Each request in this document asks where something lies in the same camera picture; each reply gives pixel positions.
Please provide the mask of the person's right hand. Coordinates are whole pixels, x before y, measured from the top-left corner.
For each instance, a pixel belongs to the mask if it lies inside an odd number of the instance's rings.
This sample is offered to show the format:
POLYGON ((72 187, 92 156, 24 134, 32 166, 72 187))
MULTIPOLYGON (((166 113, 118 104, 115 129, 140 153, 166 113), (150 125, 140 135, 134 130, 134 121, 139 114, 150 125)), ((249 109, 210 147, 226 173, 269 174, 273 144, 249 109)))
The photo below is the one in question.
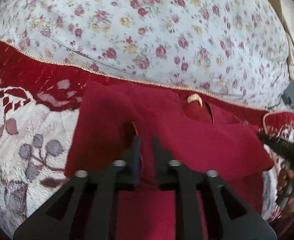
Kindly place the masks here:
POLYGON ((281 217, 289 217, 294 213, 294 170, 286 162, 281 164, 277 190, 276 203, 282 210, 281 217))

